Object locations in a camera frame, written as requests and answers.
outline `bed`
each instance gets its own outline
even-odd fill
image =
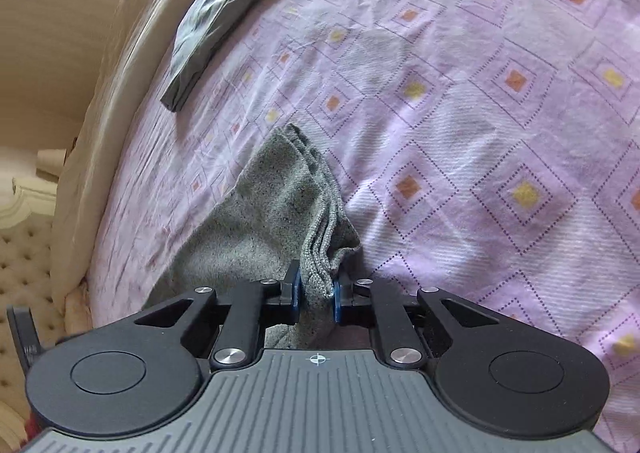
[[[77,306],[85,277],[94,325],[138,311],[293,122],[340,184],[364,274],[587,347],[611,381],[596,432],[635,453],[640,0],[260,0],[172,113],[191,3],[120,4],[58,187],[56,305]]]

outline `metal screw head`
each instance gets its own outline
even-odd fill
[[[391,352],[391,359],[401,365],[411,365],[422,359],[422,354],[414,348],[396,348]]]
[[[246,354],[239,348],[223,348],[218,350],[213,358],[223,365],[234,365],[244,361]]]

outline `gray gripper base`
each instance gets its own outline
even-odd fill
[[[434,396],[421,373],[382,365],[373,351],[266,350],[244,370],[211,378],[189,409],[132,438],[47,430],[29,453],[605,453],[587,431],[547,441],[489,435]],[[87,411],[100,411],[98,407]]]

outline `cream upholstered headboard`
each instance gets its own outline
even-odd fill
[[[31,308],[45,346],[64,335],[63,318],[51,299],[49,278],[56,185],[36,178],[14,179],[14,189],[14,201],[0,206],[0,442],[6,443],[7,439],[15,441],[20,432],[15,416],[26,419],[29,415],[6,306]]]

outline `pink fabric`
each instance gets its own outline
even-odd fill
[[[640,447],[639,0],[264,0],[182,112],[170,49],[130,128],[88,273],[138,311],[275,125],[323,150],[371,277],[440,285],[577,341]]]

